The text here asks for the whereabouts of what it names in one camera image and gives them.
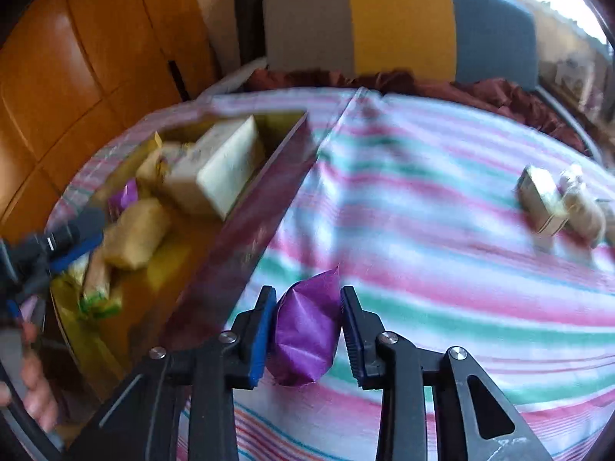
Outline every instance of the purple wrapped object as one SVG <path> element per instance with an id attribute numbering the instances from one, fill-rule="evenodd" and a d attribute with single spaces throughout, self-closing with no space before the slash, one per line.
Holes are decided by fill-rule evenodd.
<path id="1" fill-rule="evenodd" d="M 136 187 L 136 180 L 131 179 L 121 191 L 111 196 L 107 201 L 111 221 L 115 222 L 127 207 L 138 200 L 139 192 Z"/>
<path id="2" fill-rule="evenodd" d="M 267 369 L 276 383 L 315 383 L 333 365 L 341 330 L 338 269 L 299 281 L 276 307 Z"/>

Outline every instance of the pink striped fabric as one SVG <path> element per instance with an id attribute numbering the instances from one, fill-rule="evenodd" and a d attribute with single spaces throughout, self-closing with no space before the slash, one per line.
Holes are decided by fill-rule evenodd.
<path id="1" fill-rule="evenodd" d="M 615 405 L 615 261 L 567 232 L 538 240 L 514 186 L 527 164 L 583 167 L 615 199 L 613 177 L 563 144 L 490 113 L 367 90 L 296 89 L 201 97 L 147 116 L 75 177 L 51 221 L 79 209 L 153 131 L 204 113 L 303 109 L 316 164 L 251 277 L 234 315 L 262 285 L 290 285 L 339 265 L 367 310 L 417 346 L 462 345 L 490 373 L 557 461 L 588 451 Z M 237 391 L 242 459 L 373 460 L 380 393 L 352 380 L 343 340 L 314 385 L 266 374 Z M 433 401 L 426 396 L 430 459 Z M 178 458 L 186 459 L 189 405 Z"/>

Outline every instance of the white box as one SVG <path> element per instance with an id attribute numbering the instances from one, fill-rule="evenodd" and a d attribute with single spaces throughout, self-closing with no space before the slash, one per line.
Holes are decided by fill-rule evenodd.
<path id="1" fill-rule="evenodd" d="M 526 166 L 517 182 L 517 197 L 539 235 L 552 236 L 568 221 L 562 196 L 546 169 Z"/>
<path id="2" fill-rule="evenodd" d="M 164 188 L 187 213 L 225 219 L 264 162 L 253 116 L 220 121 L 172 168 Z"/>

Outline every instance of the yellow headboard panel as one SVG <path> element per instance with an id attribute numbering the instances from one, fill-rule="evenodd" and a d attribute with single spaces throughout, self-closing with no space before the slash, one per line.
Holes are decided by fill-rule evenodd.
<path id="1" fill-rule="evenodd" d="M 355 73 L 408 69 L 419 79 L 453 81 L 453 0 L 350 0 Z"/>

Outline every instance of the wooden cabinet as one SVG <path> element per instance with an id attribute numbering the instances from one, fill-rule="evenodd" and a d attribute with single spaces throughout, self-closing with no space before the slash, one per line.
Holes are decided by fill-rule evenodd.
<path id="1" fill-rule="evenodd" d="M 34 0 L 0 49 L 0 234 L 41 229 L 79 168 L 146 114 L 211 85 L 196 0 Z"/>

